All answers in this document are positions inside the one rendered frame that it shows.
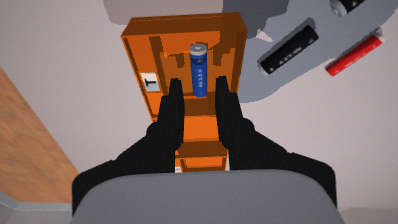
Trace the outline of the blue aa battery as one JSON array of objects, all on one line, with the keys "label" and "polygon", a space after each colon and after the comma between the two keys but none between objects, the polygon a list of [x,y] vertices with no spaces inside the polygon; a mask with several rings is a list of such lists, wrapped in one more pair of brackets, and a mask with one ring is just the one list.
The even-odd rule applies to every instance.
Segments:
[{"label": "blue aa battery", "polygon": [[196,97],[207,95],[207,46],[193,44],[189,47],[193,94]]}]

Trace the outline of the red battery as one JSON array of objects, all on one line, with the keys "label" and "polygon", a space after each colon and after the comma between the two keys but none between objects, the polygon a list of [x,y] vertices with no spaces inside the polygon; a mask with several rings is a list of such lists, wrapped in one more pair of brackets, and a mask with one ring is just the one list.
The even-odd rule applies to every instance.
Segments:
[{"label": "red battery", "polygon": [[364,40],[361,44],[346,53],[344,56],[339,58],[336,62],[328,66],[325,70],[331,76],[334,76],[385,41],[386,39],[384,38],[384,36],[376,32],[375,34]]}]

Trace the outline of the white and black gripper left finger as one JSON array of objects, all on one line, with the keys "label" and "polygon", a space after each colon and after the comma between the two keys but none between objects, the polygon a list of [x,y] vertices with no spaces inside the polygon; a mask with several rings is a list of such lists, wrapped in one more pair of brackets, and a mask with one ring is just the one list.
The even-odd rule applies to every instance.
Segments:
[{"label": "white and black gripper left finger", "polygon": [[138,174],[175,173],[175,151],[184,139],[185,104],[181,80],[171,78],[168,96],[162,96],[157,122],[146,135],[109,160],[78,174],[72,182],[72,216],[84,196],[107,180]]}]

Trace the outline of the orange rack of three bins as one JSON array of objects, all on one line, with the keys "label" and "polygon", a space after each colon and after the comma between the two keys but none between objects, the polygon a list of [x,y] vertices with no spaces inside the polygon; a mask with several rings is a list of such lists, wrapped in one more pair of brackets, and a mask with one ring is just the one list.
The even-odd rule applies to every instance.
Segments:
[{"label": "orange rack of three bins", "polygon": [[[219,142],[215,111],[216,78],[226,76],[229,92],[238,94],[247,31],[239,12],[227,12],[132,17],[121,34],[152,123],[171,78],[181,80],[184,140],[175,151],[175,173],[226,170],[228,149]],[[204,97],[193,94],[193,44],[207,46]]]}]

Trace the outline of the black aa battery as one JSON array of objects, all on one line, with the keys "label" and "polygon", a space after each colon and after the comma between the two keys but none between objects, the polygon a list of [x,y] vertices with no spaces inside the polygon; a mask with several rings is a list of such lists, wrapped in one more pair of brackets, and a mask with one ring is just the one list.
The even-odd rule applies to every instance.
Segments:
[{"label": "black aa battery", "polygon": [[305,48],[319,39],[310,25],[300,30],[271,55],[258,64],[259,71],[266,77],[295,57]]},{"label": "black aa battery", "polygon": [[333,0],[330,2],[330,6],[332,12],[342,18],[364,1],[365,0]]}]

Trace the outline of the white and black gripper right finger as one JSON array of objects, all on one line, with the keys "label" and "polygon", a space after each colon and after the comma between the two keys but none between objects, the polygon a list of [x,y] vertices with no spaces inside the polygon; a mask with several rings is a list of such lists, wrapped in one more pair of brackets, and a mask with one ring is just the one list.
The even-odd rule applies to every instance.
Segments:
[{"label": "white and black gripper right finger", "polygon": [[289,153],[255,130],[243,118],[238,95],[230,93],[226,76],[216,78],[215,111],[219,142],[228,149],[230,170],[278,169],[297,172],[318,182],[337,207],[336,175],[328,164]]}]

